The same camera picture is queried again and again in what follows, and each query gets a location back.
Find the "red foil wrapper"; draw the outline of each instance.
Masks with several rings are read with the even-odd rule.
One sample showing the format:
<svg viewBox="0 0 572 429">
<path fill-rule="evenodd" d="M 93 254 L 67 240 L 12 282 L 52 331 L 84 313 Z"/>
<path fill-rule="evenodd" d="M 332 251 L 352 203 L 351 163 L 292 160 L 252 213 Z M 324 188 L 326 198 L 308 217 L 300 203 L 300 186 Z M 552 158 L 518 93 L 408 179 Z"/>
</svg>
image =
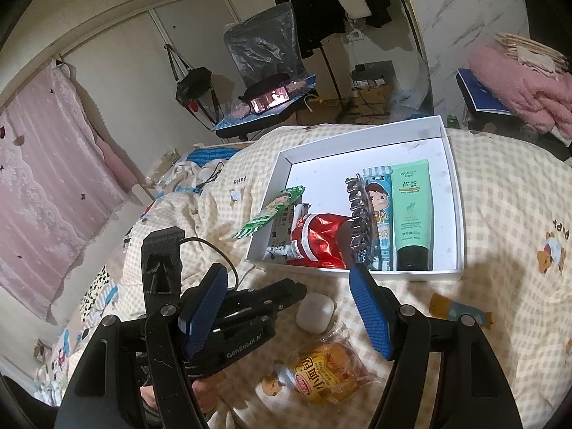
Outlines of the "red foil wrapper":
<svg viewBox="0 0 572 429">
<path fill-rule="evenodd" d="M 308 214 L 301 218 L 292 231 L 293 257 L 288 264 L 345 269 L 336 236 L 348 219 L 338 214 Z"/>
</svg>

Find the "blue gripper pad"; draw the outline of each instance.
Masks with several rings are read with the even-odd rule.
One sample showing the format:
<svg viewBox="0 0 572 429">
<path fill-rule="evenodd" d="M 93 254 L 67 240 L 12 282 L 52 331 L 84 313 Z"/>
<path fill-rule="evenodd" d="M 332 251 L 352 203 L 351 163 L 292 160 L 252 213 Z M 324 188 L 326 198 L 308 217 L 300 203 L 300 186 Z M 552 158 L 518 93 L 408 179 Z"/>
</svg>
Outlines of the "blue gripper pad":
<svg viewBox="0 0 572 429">
<path fill-rule="evenodd" d="M 379 297 L 383 295 L 370 272 L 361 263 L 350 269 L 350 291 L 374 350 L 381 353 L 386 360 L 390 359 L 394 346 L 391 343 L 389 321 L 393 320 L 395 315 L 391 311 L 386 311 L 385 314 L 382 311 Z"/>
<path fill-rule="evenodd" d="M 188 360 L 196 352 L 201 351 L 211 332 L 218 310 L 228 291 L 227 268 L 214 263 L 194 289 L 196 294 L 179 315 L 179 328 L 187 335 L 184 352 Z"/>
</svg>

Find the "beige gingham quilt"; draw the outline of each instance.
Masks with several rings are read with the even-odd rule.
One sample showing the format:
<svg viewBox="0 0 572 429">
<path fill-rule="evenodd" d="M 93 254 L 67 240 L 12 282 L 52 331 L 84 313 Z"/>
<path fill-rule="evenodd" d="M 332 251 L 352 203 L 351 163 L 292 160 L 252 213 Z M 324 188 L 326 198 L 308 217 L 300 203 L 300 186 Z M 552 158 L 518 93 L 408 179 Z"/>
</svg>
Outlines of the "beige gingham quilt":
<svg viewBox="0 0 572 429">
<path fill-rule="evenodd" d="M 157 201 L 136 223 L 119 284 L 117 314 L 133 319 L 144 313 L 141 288 L 141 244 L 153 230 L 179 226 L 187 237 L 215 243 L 236 264 L 241 288 L 261 287 L 284 276 L 304 282 L 308 291 L 336 302 L 335 316 L 351 331 L 351 343 L 367 368 L 385 382 L 391 363 L 372 348 L 345 278 L 264 272 L 247 263 L 248 239 L 232 235 L 260 209 L 272 165 L 280 150 L 355 130 L 357 125 L 324 124 L 312 128 L 281 127 L 235 155 L 201 196 L 170 194 Z M 484 330 L 515 395 L 525 428 L 540 428 L 572 384 L 572 261 L 568 229 L 572 169 L 532 144 L 468 131 L 448 131 L 457 163 L 466 228 L 466 267 L 459 282 L 384 282 L 401 303 L 428 315 L 431 295 L 438 292 L 457 302 L 493 312 L 491 330 Z M 241 201 L 231 204 L 232 190 Z M 550 265 L 547 249 L 562 248 L 562 272 Z M 207 246 L 181 246 L 182 285 L 196 285 L 211 263 L 223 262 Z M 311 337 L 295 324 L 296 306 L 282 312 L 276 336 L 225 369 L 220 402 L 211 427 L 319 429 L 367 427 L 383 385 L 357 391 L 339 405 L 306 405 L 290 391 L 266 396 L 259 384 L 274 360 Z M 439 356 L 433 354 L 417 427 L 427 427 L 433 409 Z"/>
</svg>

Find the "blue striped cloth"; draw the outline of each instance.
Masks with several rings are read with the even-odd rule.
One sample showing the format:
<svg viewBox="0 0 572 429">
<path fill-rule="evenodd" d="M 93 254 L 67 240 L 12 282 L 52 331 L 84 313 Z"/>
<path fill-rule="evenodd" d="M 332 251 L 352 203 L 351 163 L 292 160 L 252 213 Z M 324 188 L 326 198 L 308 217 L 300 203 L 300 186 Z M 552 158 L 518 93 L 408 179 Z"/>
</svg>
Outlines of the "blue striped cloth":
<svg viewBox="0 0 572 429">
<path fill-rule="evenodd" d="M 203 167 L 214 159 L 231 159 L 240 150 L 230 147 L 217 147 L 194 150 L 187 156 L 187 161 L 193 161 L 199 166 Z"/>
</svg>

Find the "wall socket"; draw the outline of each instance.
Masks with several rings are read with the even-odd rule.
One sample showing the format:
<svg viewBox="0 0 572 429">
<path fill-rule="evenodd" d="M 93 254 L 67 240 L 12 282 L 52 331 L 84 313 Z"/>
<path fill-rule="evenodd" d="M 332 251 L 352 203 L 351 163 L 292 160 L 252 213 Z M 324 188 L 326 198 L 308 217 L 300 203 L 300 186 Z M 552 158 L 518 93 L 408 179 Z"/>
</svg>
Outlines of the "wall socket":
<svg viewBox="0 0 572 429">
<path fill-rule="evenodd" d="M 354 29 L 350 33 L 345 34 L 345 38 L 348 39 L 348 42 L 363 40 L 363 32 L 359 29 Z"/>
</svg>

